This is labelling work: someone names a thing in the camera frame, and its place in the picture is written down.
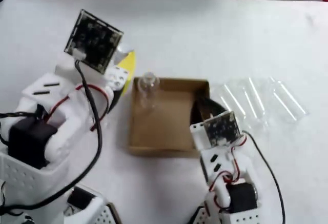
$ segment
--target white table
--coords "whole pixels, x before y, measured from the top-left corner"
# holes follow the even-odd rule
[[[125,32],[137,52],[137,75],[224,82],[275,76],[302,98],[310,116],[294,130],[258,136],[281,186],[287,223],[327,223],[328,4],[253,0],[5,0],[0,4],[0,111],[61,60],[81,8]],[[129,96],[110,116],[104,150],[84,183],[112,201],[123,223],[186,223],[206,192],[196,159],[146,159],[124,150]],[[96,135],[73,156],[71,177],[89,163]],[[254,152],[267,224],[281,223],[272,178]]]

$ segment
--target circuit board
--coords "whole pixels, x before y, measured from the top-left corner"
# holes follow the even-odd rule
[[[73,55],[73,49],[78,49],[86,54],[83,63],[104,74],[122,36],[118,29],[81,10],[65,52]]]
[[[226,139],[229,144],[240,138],[239,128],[233,111],[227,111],[205,120],[204,128],[212,147],[217,146],[219,141],[223,139]]]

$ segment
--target open cardboard box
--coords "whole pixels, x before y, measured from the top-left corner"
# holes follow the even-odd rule
[[[189,130],[190,112],[198,96],[210,97],[206,80],[161,78],[156,107],[144,109],[133,80],[129,152],[137,156],[197,157]]]

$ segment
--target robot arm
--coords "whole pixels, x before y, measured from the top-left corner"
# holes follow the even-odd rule
[[[251,160],[242,152],[247,137],[239,133],[233,112],[210,99],[198,100],[192,112],[202,119],[192,119],[190,131],[200,151],[209,192],[203,204],[205,214],[196,215],[190,223],[238,224],[244,218],[248,223],[261,223],[260,182]]]
[[[79,214],[64,218],[70,196],[65,192],[91,170],[100,155],[100,123],[95,126],[92,117],[99,122],[110,112],[128,79],[125,69],[107,68],[121,35],[82,10],[65,51],[83,63],[72,60],[57,65],[55,73],[45,74],[22,92],[16,110],[32,115],[2,120],[0,132],[8,146],[0,151],[0,178],[6,183],[6,202],[0,206],[2,223],[21,223],[16,213],[24,210],[36,224],[87,224],[108,209],[105,199],[86,194],[88,204],[78,208]],[[67,184],[70,151],[94,128],[99,140],[97,154],[84,172]]]

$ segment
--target black wire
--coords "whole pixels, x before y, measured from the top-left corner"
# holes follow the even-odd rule
[[[256,142],[255,142],[255,139],[254,137],[248,132],[248,131],[245,131],[243,130],[242,131],[243,133],[247,134],[251,140],[253,141],[258,153],[260,154],[260,156],[262,157],[263,161],[265,162],[266,166],[268,167],[271,175],[272,175],[272,178],[276,184],[276,187],[277,187],[277,191],[278,191],[278,194],[279,194],[279,200],[280,200],[280,204],[281,204],[281,214],[282,214],[282,224],[285,224],[286,223],[286,215],[285,215],[285,207],[284,207],[284,204],[283,204],[283,199],[282,199],[282,195],[281,195],[281,191],[280,191],[280,187],[279,187],[279,184],[278,184],[278,181],[276,179],[276,176],[275,174],[273,173],[269,163],[267,162],[267,160],[265,159],[265,157],[263,156],[262,152],[260,151],[260,149],[258,148]]]
[[[11,113],[0,113],[0,119],[7,118],[7,117],[31,117],[31,116],[36,116],[36,114],[30,113],[30,112],[24,112],[24,111],[11,112]]]
[[[5,187],[5,181],[2,183],[2,185],[1,185],[1,194],[2,194],[2,206],[4,206],[5,204],[6,204],[6,197],[5,197],[5,193],[4,193],[4,187]],[[18,214],[16,214],[16,213],[13,213],[13,212],[11,212],[11,211],[9,211],[8,213],[7,213],[8,215],[11,215],[11,216],[21,216],[21,215],[23,215],[23,212],[20,212],[20,213],[18,213]]]
[[[79,74],[81,75],[82,84],[83,84],[83,87],[85,89],[86,96],[87,96],[87,99],[90,103],[92,113],[93,113],[94,119],[95,119],[95,125],[96,125],[97,136],[98,136],[98,148],[97,148],[97,152],[96,152],[94,158],[92,159],[90,164],[87,166],[87,168],[82,172],[81,175],[79,175],[71,183],[69,183],[67,186],[65,186],[64,188],[62,188],[61,190],[59,190],[58,192],[56,192],[52,196],[42,200],[41,202],[35,203],[33,205],[0,206],[0,216],[4,215],[4,214],[7,214],[9,211],[16,210],[16,209],[19,209],[19,210],[35,210],[35,209],[38,209],[38,208],[41,208],[41,207],[44,207],[44,206],[50,204],[51,202],[55,201],[56,199],[58,199],[59,197],[64,195],[68,190],[70,190],[72,187],[74,187],[77,183],[79,183],[90,172],[90,170],[93,168],[93,166],[98,161],[98,159],[100,157],[101,150],[103,148],[103,134],[101,133],[99,115],[98,115],[97,107],[96,107],[94,98],[92,96],[92,93],[91,93],[91,91],[88,87],[87,81],[86,81],[86,79],[85,79],[85,77],[82,73],[82,70],[79,66],[79,61],[75,61],[75,67],[76,67],[77,71],[79,72]]]

